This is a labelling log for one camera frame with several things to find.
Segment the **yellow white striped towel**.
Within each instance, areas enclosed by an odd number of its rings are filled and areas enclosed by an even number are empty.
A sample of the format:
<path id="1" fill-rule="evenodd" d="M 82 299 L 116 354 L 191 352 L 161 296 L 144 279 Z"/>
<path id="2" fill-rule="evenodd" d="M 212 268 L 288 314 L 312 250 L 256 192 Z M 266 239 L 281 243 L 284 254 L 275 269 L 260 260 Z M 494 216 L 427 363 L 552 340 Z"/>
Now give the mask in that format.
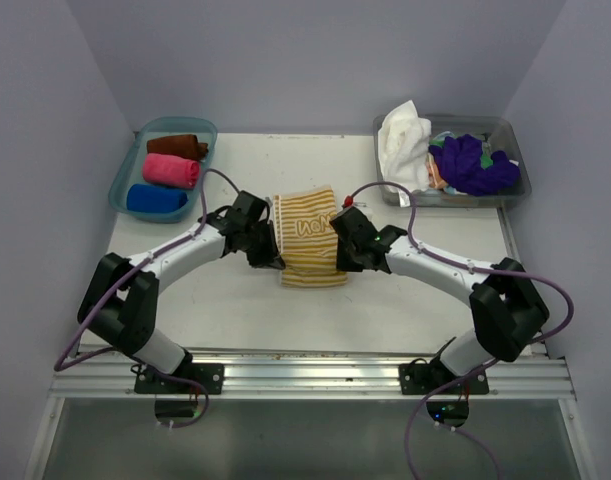
<path id="1" fill-rule="evenodd" d="M 273 196 L 274 231 L 285 263 L 282 286 L 318 289 L 347 283 L 347 274 L 336 267 L 338 237 L 330 224 L 336 213 L 336 197 L 329 185 Z"/>

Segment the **blue towel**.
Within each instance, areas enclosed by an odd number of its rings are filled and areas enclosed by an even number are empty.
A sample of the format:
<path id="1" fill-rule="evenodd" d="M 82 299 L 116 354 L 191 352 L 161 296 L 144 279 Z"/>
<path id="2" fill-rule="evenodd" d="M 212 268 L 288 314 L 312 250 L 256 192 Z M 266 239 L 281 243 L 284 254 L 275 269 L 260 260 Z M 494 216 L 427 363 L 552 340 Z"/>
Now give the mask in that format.
<path id="1" fill-rule="evenodd" d="M 134 184 L 126 197 L 128 210 L 145 213 L 171 213 L 188 201 L 184 190 L 149 184 Z"/>

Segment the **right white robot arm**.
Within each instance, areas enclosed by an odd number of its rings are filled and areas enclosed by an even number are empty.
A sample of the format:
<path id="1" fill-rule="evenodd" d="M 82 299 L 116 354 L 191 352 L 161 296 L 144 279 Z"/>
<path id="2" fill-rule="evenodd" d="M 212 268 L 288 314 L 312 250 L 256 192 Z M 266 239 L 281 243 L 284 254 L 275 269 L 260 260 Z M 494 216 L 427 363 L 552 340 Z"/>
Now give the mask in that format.
<path id="1" fill-rule="evenodd" d="M 399 227 L 378 230 L 356 207 L 343 209 L 330 225 L 338 237 L 339 270 L 412 278 L 470 308 L 473 328 L 450 340 L 430 362 L 430 379 L 439 391 L 455 391 L 466 374 L 489 361 L 516 360 L 549 319 L 532 281 L 511 258 L 490 264 L 433 252 Z"/>

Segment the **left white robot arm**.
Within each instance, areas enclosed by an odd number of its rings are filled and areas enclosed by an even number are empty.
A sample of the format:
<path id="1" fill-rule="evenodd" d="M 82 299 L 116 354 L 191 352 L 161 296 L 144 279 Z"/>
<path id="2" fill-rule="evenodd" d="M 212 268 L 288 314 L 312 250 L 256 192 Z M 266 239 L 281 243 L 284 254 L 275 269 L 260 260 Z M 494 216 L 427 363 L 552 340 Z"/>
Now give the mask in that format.
<path id="1" fill-rule="evenodd" d="M 158 370 L 157 379 L 167 390 L 182 392 L 193 379 L 190 356 L 156 327 L 159 295 L 201 266 L 237 252 L 252 268 L 285 268 L 269 203 L 246 191 L 152 250 L 103 256 L 78 322 L 120 353 Z"/>

